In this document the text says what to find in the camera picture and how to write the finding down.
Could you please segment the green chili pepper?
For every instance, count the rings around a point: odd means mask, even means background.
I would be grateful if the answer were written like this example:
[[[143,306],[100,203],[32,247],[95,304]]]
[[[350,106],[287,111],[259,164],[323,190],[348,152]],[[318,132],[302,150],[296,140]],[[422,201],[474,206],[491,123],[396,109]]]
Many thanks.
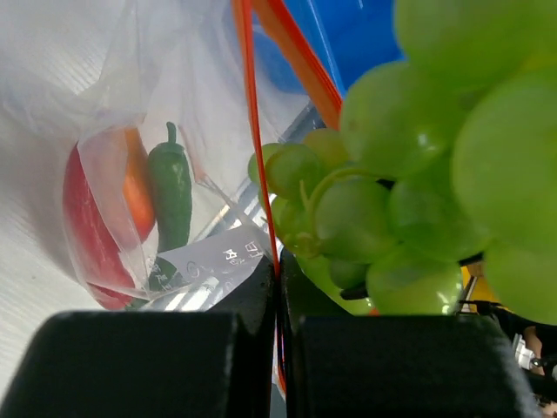
[[[178,129],[166,123],[167,139],[148,155],[147,167],[158,227],[158,252],[188,244],[191,232],[192,182],[185,148]]]

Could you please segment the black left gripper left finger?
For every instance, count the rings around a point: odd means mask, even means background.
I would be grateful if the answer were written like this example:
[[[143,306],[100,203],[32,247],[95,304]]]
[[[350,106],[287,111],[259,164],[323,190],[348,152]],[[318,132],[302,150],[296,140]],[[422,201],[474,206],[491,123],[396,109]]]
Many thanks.
[[[266,417],[272,264],[205,312],[74,311],[35,333],[4,417]]]

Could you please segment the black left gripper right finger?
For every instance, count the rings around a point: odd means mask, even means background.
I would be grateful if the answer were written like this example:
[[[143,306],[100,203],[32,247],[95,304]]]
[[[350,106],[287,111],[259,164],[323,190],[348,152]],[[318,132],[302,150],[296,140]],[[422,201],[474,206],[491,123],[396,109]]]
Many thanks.
[[[507,337],[479,316],[353,316],[281,255],[291,417],[538,417]]]

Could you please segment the red chili pepper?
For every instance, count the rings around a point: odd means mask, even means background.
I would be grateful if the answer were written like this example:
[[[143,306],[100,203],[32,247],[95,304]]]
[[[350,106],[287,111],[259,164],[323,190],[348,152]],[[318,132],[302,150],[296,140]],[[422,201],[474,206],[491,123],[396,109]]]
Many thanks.
[[[108,310],[125,308],[132,297],[114,288],[133,288],[135,284],[98,209],[76,146],[70,151],[64,171],[62,203],[77,266],[94,299]]]

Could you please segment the clear zip bag orange zipper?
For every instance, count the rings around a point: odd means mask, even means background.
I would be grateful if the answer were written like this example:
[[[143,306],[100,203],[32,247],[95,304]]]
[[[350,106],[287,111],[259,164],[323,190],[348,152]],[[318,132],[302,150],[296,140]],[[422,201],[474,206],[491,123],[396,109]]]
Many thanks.
[[[1,274],[219,300],[272,251],[258,154],[327,113],[313,1],[4,1]]]

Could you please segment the green grape bunch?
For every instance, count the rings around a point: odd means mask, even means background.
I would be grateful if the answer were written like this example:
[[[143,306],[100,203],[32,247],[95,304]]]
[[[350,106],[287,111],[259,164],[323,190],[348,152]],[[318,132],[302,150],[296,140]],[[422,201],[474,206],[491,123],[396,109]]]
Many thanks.
[[[394,54],[338,91],[280,1],[236,1],[289,50],[324,126],[247,164],[284,247],[333,297],[449,314],[462,268],[497,307],[556,322],[556,4],[393,1]]]

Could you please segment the orange red mango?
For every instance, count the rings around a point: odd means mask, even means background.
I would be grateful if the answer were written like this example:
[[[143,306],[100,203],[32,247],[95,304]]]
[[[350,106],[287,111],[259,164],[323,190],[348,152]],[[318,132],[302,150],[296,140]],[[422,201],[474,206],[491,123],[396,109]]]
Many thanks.
[[[123,194],[138,237],[145,242],[156,223],[147,167],[148,154],[137,128],[126,128],[124,134],[128,157]]]

